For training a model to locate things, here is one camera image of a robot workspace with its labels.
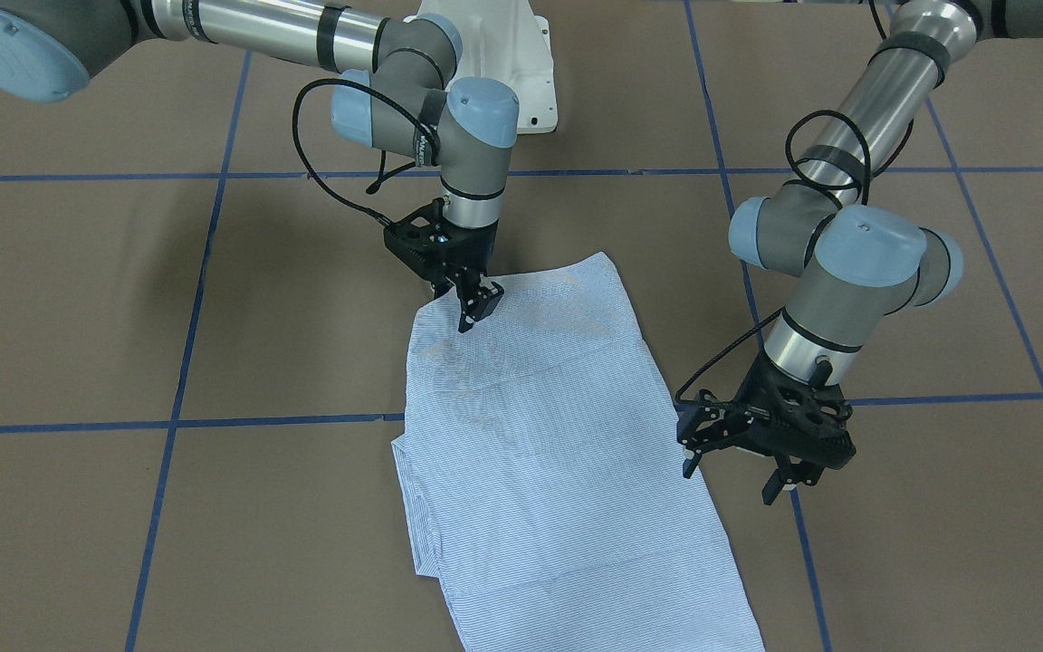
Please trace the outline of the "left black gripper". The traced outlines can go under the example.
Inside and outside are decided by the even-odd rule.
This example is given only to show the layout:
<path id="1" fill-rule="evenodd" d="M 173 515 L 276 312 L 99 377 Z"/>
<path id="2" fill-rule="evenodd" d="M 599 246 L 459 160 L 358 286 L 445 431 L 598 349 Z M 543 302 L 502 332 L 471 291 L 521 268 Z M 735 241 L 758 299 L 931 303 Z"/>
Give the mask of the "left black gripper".
<path id="1" fill-rule="evenodd" d="M 856 455 L 846 429 L 851 407 L 839 412 L 831 405 L 795 406 L 781 403 L 767 409 L 739 401 L 715 399 L 684 402 L 677 425 L 677 442 L 684 446 L 682 475 L 692 479 L 701 458 L 717 450 L 739 448 L 774 458 L 775 470 L 762 487 L 762 503 L 771 506 L 782 492 L 799 485 L 798 459 L 811 469 L 841 469 Z"/>

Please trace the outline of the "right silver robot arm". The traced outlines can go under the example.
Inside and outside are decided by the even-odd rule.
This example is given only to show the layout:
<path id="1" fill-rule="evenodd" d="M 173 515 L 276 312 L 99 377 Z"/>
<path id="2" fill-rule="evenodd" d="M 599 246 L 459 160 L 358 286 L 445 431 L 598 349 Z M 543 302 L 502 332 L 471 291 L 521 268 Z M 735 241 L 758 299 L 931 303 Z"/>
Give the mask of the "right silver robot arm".
<path id="1" fill-rule="evenodd" d="M 488 275 L 522 114 L 501 80 L 460 77 L 464 43 L 438 14 L 410 20 L 328 1 L 0 1 L 0 88 L 53 103 L 82 91 L 134 46 L 198 42 L 328 72 L 295 95 L 292 143 L 310 178 L 301 108 L 315 88 L 332 89 L 337 135 L 407 169 L 440 173 L 440 197 L 393 220 L 334 193 L 380 223 L 385 247 L 435 296 L 455 292 L 458 330 L 498 308 L 504 289 Z"/>

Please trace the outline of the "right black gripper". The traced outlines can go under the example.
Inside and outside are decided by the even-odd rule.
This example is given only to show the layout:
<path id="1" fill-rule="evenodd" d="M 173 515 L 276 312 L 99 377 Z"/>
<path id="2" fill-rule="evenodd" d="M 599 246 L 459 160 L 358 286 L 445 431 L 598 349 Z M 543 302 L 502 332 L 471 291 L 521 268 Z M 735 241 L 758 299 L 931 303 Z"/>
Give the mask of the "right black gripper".
<path id="1" fill-rule="evenodd" d="M 504 296 L 503 286 L 487 275 L 494 247 L 485 244 L 460 251 L 448 249 L 442 281 L 431 284 L 435 300 L 456 289 L 460 308 L 459 333 L 466 333 L 478 321 L 492 315 Z"/>

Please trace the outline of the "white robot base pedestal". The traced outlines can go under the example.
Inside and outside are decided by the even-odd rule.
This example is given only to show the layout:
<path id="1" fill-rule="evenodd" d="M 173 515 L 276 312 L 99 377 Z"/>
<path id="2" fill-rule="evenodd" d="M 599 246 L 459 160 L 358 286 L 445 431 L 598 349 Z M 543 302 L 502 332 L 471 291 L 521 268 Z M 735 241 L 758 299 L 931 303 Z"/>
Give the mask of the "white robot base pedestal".
<path id="1" fill-rule="evenodd" d="M 550 24 L 530 1 L 422 1 L 419 14 L 445 16 L 463 42 L 453 79 L 495 79 L 519 100 L 519 135 L 545 135 L 559 124 Z"/>

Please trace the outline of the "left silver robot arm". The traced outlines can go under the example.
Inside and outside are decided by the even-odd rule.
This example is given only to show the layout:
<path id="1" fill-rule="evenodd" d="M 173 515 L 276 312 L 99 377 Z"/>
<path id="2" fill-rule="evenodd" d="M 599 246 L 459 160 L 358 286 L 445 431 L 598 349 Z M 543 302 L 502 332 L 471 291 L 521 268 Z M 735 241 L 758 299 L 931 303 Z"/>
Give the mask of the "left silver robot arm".
<path id="1" fill-rule="evenodd" d="M 761 491 L 771 504 L 852 461 L 843 379 L 886 315 L 942 300 L 964 271 L 951 236 L 877 209 L 872 186 L 953 64 L 989 40 L 1043 40 L 1043 1 L 902 1 L 843 103 L 806 115 L 825 128 L 800 153 L 791 128 L 789 180 L 737 207 L 728 243 L 743 263 L 798 284 L 759 323 L 765 346 L 735 397 L 687 399 L 688 383 L 675 392 L 683 478 L 713 451 L 749 451 L 775 464 Z"/>

